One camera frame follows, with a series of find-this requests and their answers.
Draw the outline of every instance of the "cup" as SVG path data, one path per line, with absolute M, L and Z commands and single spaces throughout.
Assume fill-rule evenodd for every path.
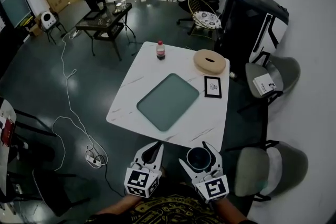
M 210 165 L 211 155 L 203 147 L 194 147 L 187 153 L 187 162 L 195 170 L 204 170 Z
M 98 3 L 98 7 L 100 10 L 103 10 L 104 9 L 104 3 L 103 2 L 99 2 Z

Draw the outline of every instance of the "black table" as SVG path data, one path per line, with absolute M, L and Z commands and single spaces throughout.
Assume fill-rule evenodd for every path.
M 135 38 L 135 34 L 131 28 L 127 25 L 127 15 L 130 9 L 132 8 L 131 3 L 127 3 L 126 7 L 123 9 L 121 6 L 118 9 L 122 10 L 122 12 L 118 14 L 113 14 L 116 9 L 114 3 L 106 3 L 104 4 L 104 11 L 101 12 L 94 20 L 86 20 L 82 19 L 76 24 L 77 30 L 83 30 L 90 38 L 91 38 L 91 49 L 92 54 L 95 56 L 93 51 L 93 40 L 104 40 L 111 41 L 116 53 L 118 55 L 119 60 L 121 61 L 121 57 L 119 54 L 119 50 L 117 48 L 115 39 L 121 30 L 126 27 L 131 30 L 133 36 Z M 94 35 L 90 35 L 88 31 L 96 31 Z M 107 33 L 108 37 L 102 37 L 103 33 Z

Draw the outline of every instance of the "black picture frame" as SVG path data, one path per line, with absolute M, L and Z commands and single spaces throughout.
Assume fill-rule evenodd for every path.
M 215 79 L 218 80 L 218 87 L 219 87 L 219 95 L 216 94 L 208 94 L 207 92 L 207 80 L 208 79 Z M 222 86 L 220 84 L 220 78 L 218 77 L 209 77 L 209 76 L 204 76 L 204 97 L 210 97 L 210 98 L 222 98 Z

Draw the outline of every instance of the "rectangular tray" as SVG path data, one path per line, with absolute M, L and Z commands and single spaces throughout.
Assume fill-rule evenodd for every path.
M 199 91 L 171 73 L 137 104 L 137 109 L 160 131 L 165 132 L 185 113 Z

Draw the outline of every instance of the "extension cord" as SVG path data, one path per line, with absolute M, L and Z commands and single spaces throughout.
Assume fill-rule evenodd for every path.
M 67 33 L 67 34 L 63 37 L 63 39 L 62 39 L 62 41 L 63 41 L 63 43 L 64 43 L 64 48 L 63 48 L 62 55 L 61 55 L 61 60 L 62 60 L 62 64 L 63 64 L 63 69 L 62 69 L 62 70 L 63 70 L 63 75 L 64 75 L 64 77 L 66 78 L 66 88 L 67 88 L 67 97 L 68 97 L 68 102 L 69 102 L 69 109 L 70 109 L 70 111 L 77 117 L 77 119 L 78 119 L 79 123 L 81 124 L 81 127 L 82 127 L 82 128 L 79 127 L 79 126 L 77 126 L 77 125 L 75 125 L 75 123 L 73 122 L 72 118 L 64 117 L 64 116 L 59 116 L 59 117 L 57 117 L 57 118 L 55 119 L 55 121 L 54 121 L 54 123 L 53 123 L 53 125 L 52 125 L 52 127 L 51 127 L 51 130 L 52 130 L 52 132 L 53 132 L 54 134 L 56 134 L 56 135 L 61 139 L 61 141 L 62 141 L 62 145 L 63 145 L 63 149 L 64 149 L 64 156 L 63 156 L 63 159 L 62 159 L 61 166 L 60 166 L 59 168 L 55 169 L 55 171 L 57 171 L 57 170 L 59 170 L 59 169 L 62 168 L 64 159 L 65 159 L 65 155 L 66 155 L 66 150 L 65 150 L 65 146 L 64 146 L 63 139 L 62 139 L 62 137 L 60 137 L 60 136 L 59 136 L 57 133 L 55 133 L 55 131 L 54 131 L 54 125 L 55 125 L 55 123 L 57 122 L 58 119 L 68 119 L 68 120 L 70 120 L 70 121 L 72 122 L 72 124 L 73 124 L 76 128 L 78 128 L 79 130 L 81 130 L 83 133 L 86 134 L 86 136 L 88 137 L 89 141 L 91 142 L 91 145 L 87 145 L 87 147 L 86 147 L 86 151 L 85 151 L 85 160 L 87 161 L 87 163 L 88 163 L 92 168 L 94 168 L 94 169 L 99 169 L 101 166 L 103 166 L 103 165 L 107 165 L 107 163 L 108 163 L 108 161 L 109 161 L 109 158 L 108 158 L 108 156 L 107 156 L 107 153 L 106 153 L 106 151 L 104 150 L 104 148 L 103 148 L 99 143 L 97 143 L 96 140 L 94 140 L 94 138 L 93 138 L 91 135 L 89 135 L 89 134 L 87 133 L 86 128 L 85 128 L 84 124 L 82 123 L 82 121 L 80 120 L 79 116 L 78 116 L 78 115 L 72 110 L 72 108 L 71 108 L 71 102 L 70 102 L 70 96 L 69 96 L 69 87 L 68 87 L 68 79 L 69 79 L 72 75 L 74 75 L 74 74 L 77 72 L 77 69 L 74 69 L 74 70 L 70 73 L 70 75 L 68 75 L 68 76 L 65 75 L 65 73 L 64 73 L 64 66 L 65 66 L 65 63 L 64 63 L 64 60 L 63 60 L 63 54 L 64 54 L 64 51 L 65 51 L 65 48 L 66 48 L 66 45 L 67 45 L 67 43 L 64 41 L 64 38 L 65 38 L 67 35 L 69 35 L 69 39 L 70 39 L 70 40 L 74 39 L 74 37 L 72 37 L 72 38 L 70 37 L 70 33 Z M 97 151 L 96 148 L 94 147 L 94 143 L 96 143 L 96 144 L 103 150 L 103 152 L 104 152 L 104 154 L 105 154 L 105 156 L 106 156 L 106 161 L 105 161 L 105 159 L 104 159 L 104 156 L 98 153 L 98 151 Z

